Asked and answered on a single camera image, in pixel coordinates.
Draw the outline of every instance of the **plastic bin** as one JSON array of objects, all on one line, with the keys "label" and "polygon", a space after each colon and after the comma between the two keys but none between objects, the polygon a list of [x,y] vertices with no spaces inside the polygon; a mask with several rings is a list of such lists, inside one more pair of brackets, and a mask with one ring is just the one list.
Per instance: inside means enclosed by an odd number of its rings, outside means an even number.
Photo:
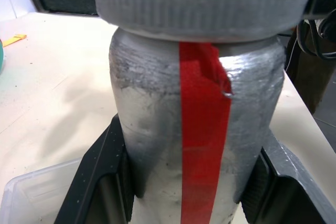
[{"label": "plastic bin", "polygon": [[52,224],[81,158],[13,178],[5,187],[0,224]]}]

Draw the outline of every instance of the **red tape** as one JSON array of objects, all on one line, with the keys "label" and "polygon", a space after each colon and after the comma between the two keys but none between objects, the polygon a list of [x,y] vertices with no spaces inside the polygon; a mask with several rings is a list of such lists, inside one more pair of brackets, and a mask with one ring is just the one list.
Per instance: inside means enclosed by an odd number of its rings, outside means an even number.
[{"label": "red tape", "polygon": [[180,43],[181,224],[209,224],[225,145],[230,80],[210,43]]}]

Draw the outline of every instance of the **table surface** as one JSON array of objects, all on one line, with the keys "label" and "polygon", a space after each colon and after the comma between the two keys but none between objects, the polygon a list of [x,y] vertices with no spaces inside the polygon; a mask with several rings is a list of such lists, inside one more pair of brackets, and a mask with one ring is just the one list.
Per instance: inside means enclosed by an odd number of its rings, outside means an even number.
[{"label": "table surface", "polygon": [[[30,13],[0,23],[0,199],[21,174],[82,157],[117,108],[108,52],[116,26],[99,18]],[[336,154],[286,77],[271,122],[336,207]],[[239,208],[233,224],[246,224]]]}]

